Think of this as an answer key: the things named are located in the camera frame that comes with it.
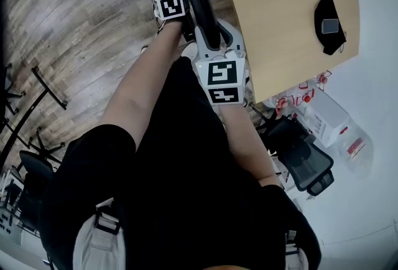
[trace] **black chair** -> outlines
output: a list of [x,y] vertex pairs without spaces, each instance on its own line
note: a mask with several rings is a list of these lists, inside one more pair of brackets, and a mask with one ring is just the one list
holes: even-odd
[[28,145],[29,145],[29,147],[32,147],[34,150],[36,150],[38,153],[39,153],[39,156],[40,156],[40,158],[43,160],[43,161],[46,161],[47,159],[50,159],[51,161],[54,161],[54,162],[56,162],[56,163],[59,163],[59,164],[61,164],[61,161],[59,160],[59,159],[57,159],[57,158],[55,158],[53,155],[51,155],[52,153],[54,153],[54,152],[57,152],[57,151],[59,151],[61,148],[63,148],[63,147],[65,147],[65,143],[64,142],[62,142],[59,146],[57,146],[57,147],[54,147],[54,148],[51,148],[51,149],[46,149],[45,147],[44,147],[44,144],[43,144],[43,141],[42,141],[42,139],[40,138],[40,132],[42,131],[42,128],[37,128],[37,130],[36,130],[36,136],[37,136],[37,140],[38,140],[38,142],[39,142],[39,146],[36,146],[35,144],[33,144],[32,143],[32,141],[33,141],[33,137],[31,137],[30,139],[29,139],[29,143],[28,143]]
[[266,122],[258,128],[264,131],[260,133],[262,142],[271,153],[276,152],[299,191],[317,196],[335,181],[331,173],[333,159],[313,144],[315,136],[296,119],[276,119],[276,112],[267,119],[253,105],[250,107]]
[[54,171],[49,162],[38,154],[20,151],[21,165],[27,171],[24,189],[18,201],[21,211],[19,219],[24,226],[32,231],[38,230],[39,211],[47,185],[52,180]]

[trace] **wrist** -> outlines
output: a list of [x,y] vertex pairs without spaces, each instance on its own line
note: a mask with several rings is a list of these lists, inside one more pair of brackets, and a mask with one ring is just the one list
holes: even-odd
[[221,113],[231,113],[231,112],[242,112],[246,110],[244,109],[242,104],[228,104],[228,105],[220,105]]
[[163,29],[180,29],[182,30],[182,21],[178,19],[172,19],[166,22]]
[[265,187],[268,185],[276,185],[276,186],[281,186],[281,182],[279,178],[274,174],[273,176],[266,177],[266,178],[261,178],[257,180],[261,187]]

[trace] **table top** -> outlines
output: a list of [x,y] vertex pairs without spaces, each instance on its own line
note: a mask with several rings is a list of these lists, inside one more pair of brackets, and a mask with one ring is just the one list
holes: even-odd
[[314,26],[320,0],[233,0],[252,71],[256,102],[358,55],[358,0],[334,0],[347,43],[323,53]]

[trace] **red cap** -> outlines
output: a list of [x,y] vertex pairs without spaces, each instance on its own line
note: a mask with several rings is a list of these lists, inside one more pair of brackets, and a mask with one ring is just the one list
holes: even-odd
[[281,100],[279,103],[280,108],[285,108],[287,107],[287,101],[285,99]]
[[326,84],[328,83],[328,78],[324,75],[321,75],[321,77],[319,78],[319,82],[322,84]]

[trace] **plastic bottle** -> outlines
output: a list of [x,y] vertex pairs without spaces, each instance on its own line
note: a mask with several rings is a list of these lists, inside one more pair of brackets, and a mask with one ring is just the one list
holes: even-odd
[[328,83],[329,77],[332,75],[330,71],[323,72],[314,77],[317,87],[325,91],[325,85]]
[[278,115],[280,115],[287,112],[289,105],[297,106],[311,102],[314,94],[315,90],[309,88],[308,85],[305,87],[297,86],[268,98],[263,103],[268,108],[276,109]]
[[373,163],[373,142],[369,135],[350,118],[334,145],[340,161],[358,178],[370,174]]

